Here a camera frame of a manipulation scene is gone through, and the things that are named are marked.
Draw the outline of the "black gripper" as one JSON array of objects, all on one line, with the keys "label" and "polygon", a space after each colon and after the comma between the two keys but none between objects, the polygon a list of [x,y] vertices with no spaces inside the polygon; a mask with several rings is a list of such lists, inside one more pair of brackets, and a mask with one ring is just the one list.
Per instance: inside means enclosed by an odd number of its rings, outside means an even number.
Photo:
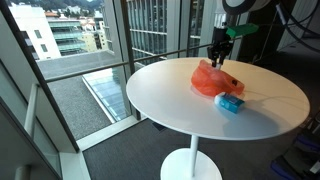
[{"label": "black gripper", "polygon": [[226,28],[217,28],[213,30],[212,44],[207,48],[208,58],[211,59],[212,67],[216,67],[216,60],[219,59],[220,65],[223,65],[225,57],[230,53],[233,44],[231,38],[226,33]]}]

